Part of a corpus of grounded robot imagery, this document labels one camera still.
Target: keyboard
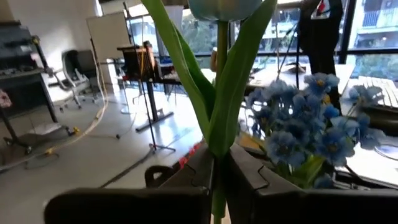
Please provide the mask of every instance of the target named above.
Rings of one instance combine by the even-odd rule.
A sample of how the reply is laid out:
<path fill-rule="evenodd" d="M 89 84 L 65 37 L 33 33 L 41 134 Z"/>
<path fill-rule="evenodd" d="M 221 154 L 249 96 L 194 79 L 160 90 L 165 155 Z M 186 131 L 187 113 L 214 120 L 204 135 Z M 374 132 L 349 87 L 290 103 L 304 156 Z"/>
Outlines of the keyboard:
<path fill-rule="evenodd" d="M 365 87 L 378 86 L 382 89 L 384 99 L 379 100 L 376 106 L 372 106 L 372 109 L 398 113 L 398 88 L 395 86 L 392 80 L 363 76 L 359 76 L 358 80 Z"/>

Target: white desk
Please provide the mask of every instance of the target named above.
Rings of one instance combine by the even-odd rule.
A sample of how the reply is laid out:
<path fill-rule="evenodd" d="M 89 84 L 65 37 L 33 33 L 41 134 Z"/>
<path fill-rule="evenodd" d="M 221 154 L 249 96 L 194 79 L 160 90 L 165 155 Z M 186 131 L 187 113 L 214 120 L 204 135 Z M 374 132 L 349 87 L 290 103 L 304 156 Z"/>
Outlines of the white desk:
<path fill-rule="evenodd" d="M 303 90 L 307 84 L 304 83 L 304 76 L 311 75 L 310 65 L 306 66 L 306 72 L 298 75 L 298 84 L 300 90 Z M 335 65 L 336 75 L 340 79 L 338 84 L 338 91 L 343 94 L 344 89 L 348 83 L 351 74 L 354 71 L 354 65 Z M 258 71 L 254 74 L 254 79 L 249 82 L 249 86 L 254 87 L 265 87 L 271 84 L 272 81 L 276 80 L 278 76 L 277 65 L 268 65 L 265 69 Z M 288 85 L 296 85 L 296 75 L 295 73 L 281 72 L 279 78 L 285 81 Z"/>

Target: blue tulip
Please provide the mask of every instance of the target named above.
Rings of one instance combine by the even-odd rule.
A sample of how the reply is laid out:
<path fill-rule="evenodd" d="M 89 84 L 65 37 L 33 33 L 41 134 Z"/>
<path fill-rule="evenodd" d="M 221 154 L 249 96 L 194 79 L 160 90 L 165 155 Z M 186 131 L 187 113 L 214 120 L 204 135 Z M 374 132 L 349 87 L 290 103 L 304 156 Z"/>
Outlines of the blue tulip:
<path fill-rule="evenodd" d="M 195 18 L 206 21 L 238 21 L 249 17 L 262 0 L 188 0 Z"/>

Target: tulip stem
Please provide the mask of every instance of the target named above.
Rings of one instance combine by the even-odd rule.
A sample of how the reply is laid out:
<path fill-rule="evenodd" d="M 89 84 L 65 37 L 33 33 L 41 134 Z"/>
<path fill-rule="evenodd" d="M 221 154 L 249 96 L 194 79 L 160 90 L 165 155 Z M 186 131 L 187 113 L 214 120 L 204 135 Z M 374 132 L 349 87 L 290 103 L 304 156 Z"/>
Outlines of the tulip stem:
<path fill-rule="evenodd" d="M 229 22 L 218 21 L 217 24 L 217 74 L 216 74 L 216 86 L 219 83 L 221 74 L 223 73 L 224 66 L 226 63 L 227 51 L 228 51 L 228 26 Z"/>

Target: flower bouquet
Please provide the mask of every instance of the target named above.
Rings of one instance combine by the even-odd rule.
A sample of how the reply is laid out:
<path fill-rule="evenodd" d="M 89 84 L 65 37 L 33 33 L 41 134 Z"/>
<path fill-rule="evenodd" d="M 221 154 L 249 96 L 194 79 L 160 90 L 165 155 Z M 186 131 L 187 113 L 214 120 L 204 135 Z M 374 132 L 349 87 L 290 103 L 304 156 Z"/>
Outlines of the flower bouquet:
<path fill-rule="evenodd" d="M 304 91 L 276 80 L 264 89 L 256 89 L 246 102 L 254 113 L 252 133 L 263 138 L 261 149 L 273 164 L 274 172 L 301 188 L 330 187 L 325 164 L 346 166 L 347 157 L 361 148 L 373 150 L 384 133 L 368 127 L 370 118 L 363 106 L 383 99 L 379 87 L 354 86 L 349 91 L 352 107 L 346 116 L 331 103 L 328 92 L 336 87 L 335 75 L 318 73 L 304 78 Z M 259 110 L 253 109 L 260 103 Z"/>

